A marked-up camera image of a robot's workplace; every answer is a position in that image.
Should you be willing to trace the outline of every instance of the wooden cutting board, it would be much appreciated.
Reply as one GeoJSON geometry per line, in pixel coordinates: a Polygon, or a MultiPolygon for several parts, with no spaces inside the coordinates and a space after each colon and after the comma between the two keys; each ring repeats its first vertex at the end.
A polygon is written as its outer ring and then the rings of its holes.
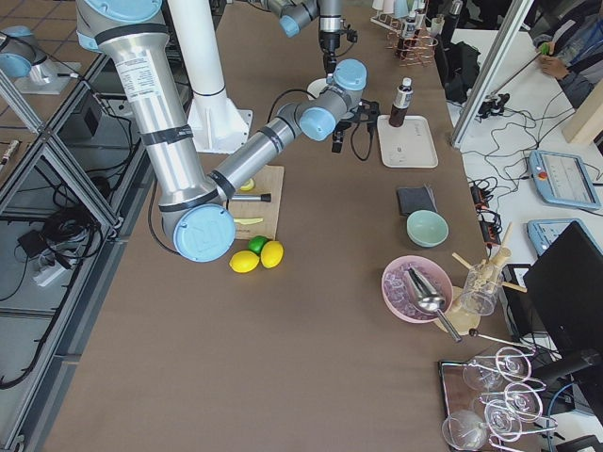
{"type": "Polygon", "coordinates": [[[276,238],[284,177],[285,167],[266,166],[253,176],[255,187],[252,190],[238,191],[237,194],[270,193],[271,202],[229,202],[228,210],[234,218],[263,218],[261,222],[250,225],[236,223],[236,238],[249,240],[256,235],[264,235],[270,239],[276,238]]]}

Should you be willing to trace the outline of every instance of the sticker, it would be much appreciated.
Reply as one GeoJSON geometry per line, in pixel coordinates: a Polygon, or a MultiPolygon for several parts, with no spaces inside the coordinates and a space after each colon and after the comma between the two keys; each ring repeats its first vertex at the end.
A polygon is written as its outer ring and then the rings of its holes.
{"type": "Polygon", "coordinates": [[[130,103],[163,95],[150,60],[143,52],[115,65],[130,103]]]}

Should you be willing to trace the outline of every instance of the metal spoon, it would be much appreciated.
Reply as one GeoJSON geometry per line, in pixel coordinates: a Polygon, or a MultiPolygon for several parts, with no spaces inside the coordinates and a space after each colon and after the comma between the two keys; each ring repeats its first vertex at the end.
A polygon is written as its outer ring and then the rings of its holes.
{"type": "Polygon", "coordinates": [[[446,306],[446,299],[419,271],[410,267],[408,275],[410,276],[411,286],[415,291],[414,300],[416,307],[426,314],[436,314],[442,325],[444,325],[444,328],[446,328],[454,339],[454,342],[461,342],[463,338],[442,311],[442,308],[446,306]]]}

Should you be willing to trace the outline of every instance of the label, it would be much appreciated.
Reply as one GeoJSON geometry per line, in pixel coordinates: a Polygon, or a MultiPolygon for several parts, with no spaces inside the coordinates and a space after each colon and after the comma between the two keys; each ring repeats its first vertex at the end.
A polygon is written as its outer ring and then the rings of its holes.
{"type": "Polygon", "coordinates": [[[150,62],[147,52],[141,52],[133,58],[115,64],[122,80],[125,95],[130,103],[160,97],[163,95],[157,81],[155,68],[150,62]]]}
{"type": "Polygon", "coordinates": [[[412,99],[413,99],[412,91],[398,90],[398,94],[396,94],[396,99],[394,100],[394,105],[399,109],[408,108],[411,104],[412,99]]]}
{"type": "Polygon", "coordinates": [[[415,35],[415,23],[414,22],[405,22],[404,29],[402,29],[401,35],[404,40],[409,40],[415,35]]]}

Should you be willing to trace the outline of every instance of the light blue joint cap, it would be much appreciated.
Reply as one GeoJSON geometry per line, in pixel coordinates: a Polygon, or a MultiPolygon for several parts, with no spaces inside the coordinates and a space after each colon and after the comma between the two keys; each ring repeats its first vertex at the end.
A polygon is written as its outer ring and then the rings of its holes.
{"type": "Polygon", "coordinates": [[[79,31],[77,31],[76,33],[79,45],[81,45],[86,50],[91,50],[92,52],[101,52],[100,50],[98,50],[98,44],[96,43],[96,40],[94,38],[91,38],[88,35],[83,35],[79,31]]]}
{"type": "Polygon", "coordinates": [[[89,7],[112,21],[139,24],[153,18],[162,0],[85,0],[89,7]]]}
{"type": "Polygon", "coordinates": [[[300,26],[291,16],[283,16],[279,20],[279,24],[281,24],[281,27],[285,31],[285,34],[288,38],[293,38],[295,35],[300,33],[300,26]]]}
{"type": "Polygon", "coordinates": [[[350,91],[359,91],[367,85],[367,68],[357,59],[344,59],[334,72],[337,85],[350,91]]]}
{"type": "Polygon", "coordinates": [[[235,220],[221,205],[204,204],[186,212],[173,232],[176,250],[194,262],[215,261],[235,241],[235,220]]]}
{"type": "Polygon", "coordinates": [[[0,54],[0,69],[8,77],[27,77],[31,71],[31,63],[20,55],[0,54]]]}
{"type": "Polygon", "coordinates": [[[301,130],[314,141],[322,141],[328,137],[333,130],[337,121],[333,114],[319,106],[313,106],[303,112],[300,119],[301,130]]]}
{"type": "Polygon", "coordinates": [[[14,38],[24,38],[26,36],[34,35],[31,30],[24,25],[9,26],[2,30],[2,32],[14,38]]]}

